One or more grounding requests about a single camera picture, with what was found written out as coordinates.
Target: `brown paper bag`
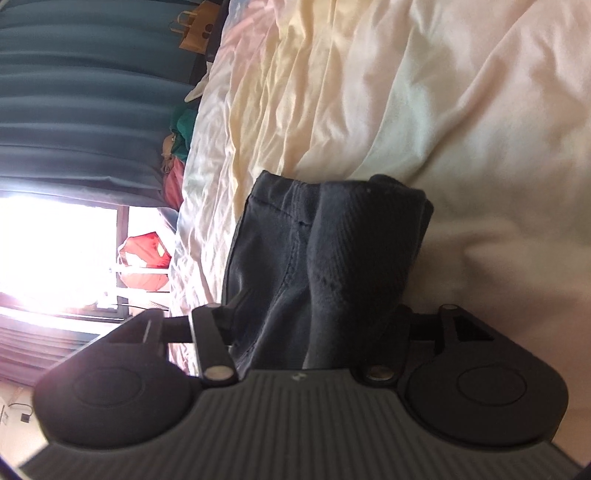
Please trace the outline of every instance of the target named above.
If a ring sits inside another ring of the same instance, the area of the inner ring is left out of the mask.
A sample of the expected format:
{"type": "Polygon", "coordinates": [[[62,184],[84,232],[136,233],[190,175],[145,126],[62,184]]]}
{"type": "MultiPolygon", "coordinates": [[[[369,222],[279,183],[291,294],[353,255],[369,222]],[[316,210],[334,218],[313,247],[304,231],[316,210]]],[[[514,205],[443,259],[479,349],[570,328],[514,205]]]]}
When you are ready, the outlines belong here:
{"type": "Polygon", "coordinates": [[[218,4],[204,0],[192,11],[185,10],[181,12],[176,19],[176,23],[183,29],[170,28],[171,31],[180,33],[183,36],[179,47],[204,54],[219,10],[218,4]]]}

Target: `red bag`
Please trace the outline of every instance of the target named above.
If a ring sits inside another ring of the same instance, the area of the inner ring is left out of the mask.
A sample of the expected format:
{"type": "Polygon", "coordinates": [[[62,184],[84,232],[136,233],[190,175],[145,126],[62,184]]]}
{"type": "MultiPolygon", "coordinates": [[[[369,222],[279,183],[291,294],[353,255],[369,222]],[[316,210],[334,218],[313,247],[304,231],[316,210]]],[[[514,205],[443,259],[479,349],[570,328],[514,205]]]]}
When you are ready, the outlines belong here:
{"type": "MultiPolygon", "coordinates": [[[[156,232],[140,236],[130,236],[119,247],[119,263],[125,266],[146,268],[168,268],[172,257],[164,248],[156,232]],[[134,265],[127,254],[136,255],[145,262],[134,265]]],[[[121,281],[128,288],[140,288],[146,291],[158,291],[168,282],[167,274],[153,273],[120,273],[121,281]]]]}

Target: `green cloth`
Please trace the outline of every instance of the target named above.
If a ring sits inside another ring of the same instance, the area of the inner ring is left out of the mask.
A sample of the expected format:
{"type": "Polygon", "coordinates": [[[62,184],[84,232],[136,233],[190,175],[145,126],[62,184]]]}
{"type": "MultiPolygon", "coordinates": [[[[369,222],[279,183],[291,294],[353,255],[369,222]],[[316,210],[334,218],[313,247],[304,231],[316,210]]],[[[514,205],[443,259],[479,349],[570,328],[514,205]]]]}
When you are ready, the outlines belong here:
{"type": "Polygon", "coordinates": [[[196,118],[197,111],[183,105],[175,108],[170,121],[170,131],[174,133],[174,142],[170,153],[183,163],[187,162],[187,156],[189,156],[196,118]]]}

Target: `white bedsheet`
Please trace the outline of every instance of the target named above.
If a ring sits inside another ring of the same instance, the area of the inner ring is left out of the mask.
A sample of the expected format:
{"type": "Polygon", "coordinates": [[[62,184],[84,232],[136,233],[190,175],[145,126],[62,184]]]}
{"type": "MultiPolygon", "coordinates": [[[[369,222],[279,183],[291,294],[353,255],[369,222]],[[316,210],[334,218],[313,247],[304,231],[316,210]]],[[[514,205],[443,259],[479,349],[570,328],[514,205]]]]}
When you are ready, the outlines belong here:
{"type": "Polygon", "coordinates": [[[234,2],[185,170],[174,310],[218,301],[263,170],[386,173],[435,215],[405,302],[458,303],[555,367],[591,460],[591,4],[234,2]]]}

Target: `window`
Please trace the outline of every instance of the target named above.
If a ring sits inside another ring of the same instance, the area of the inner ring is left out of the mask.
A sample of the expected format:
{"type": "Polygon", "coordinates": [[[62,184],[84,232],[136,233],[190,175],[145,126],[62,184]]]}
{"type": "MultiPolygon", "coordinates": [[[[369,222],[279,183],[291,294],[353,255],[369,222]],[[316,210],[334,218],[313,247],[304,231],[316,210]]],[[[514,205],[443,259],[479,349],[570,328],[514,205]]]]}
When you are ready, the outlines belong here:
{"type": "Polygon", "coordinates": [[[0,291],[29,310],[123,319],[112,271],[129,209],[36,197],[0,199],[0,291]]]}

